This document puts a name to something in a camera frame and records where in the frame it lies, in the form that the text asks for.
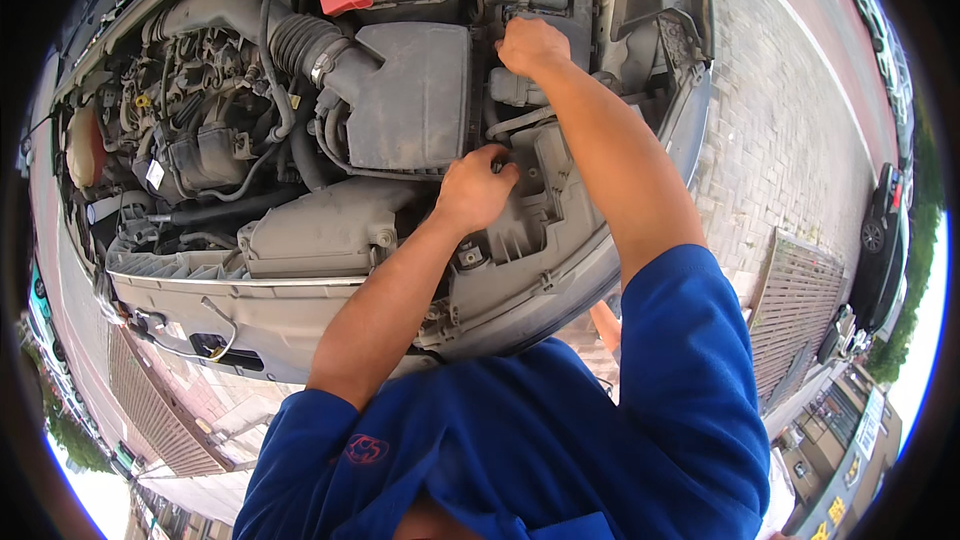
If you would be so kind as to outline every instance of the yellow sign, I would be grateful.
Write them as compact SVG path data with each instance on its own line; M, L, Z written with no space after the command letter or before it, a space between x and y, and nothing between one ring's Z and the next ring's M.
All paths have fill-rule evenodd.
M834 526L840 525L840 520L843 519L843 514L846 512L847 508L843 504L843 498L840 497L834 498L833 504L826 510L826 514L830 516L830 521L833 522Z
M827 540L831 535L827 533L827 522L820 523L817 533L810 536L810 540Z

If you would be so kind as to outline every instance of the parked black car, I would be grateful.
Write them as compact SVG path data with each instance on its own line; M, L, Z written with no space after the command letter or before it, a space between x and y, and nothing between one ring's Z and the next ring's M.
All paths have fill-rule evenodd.
M860 228L860 258L848 301L858 327L868 334L886 323L904 282L910 227L903 191L903 174L884 164Z

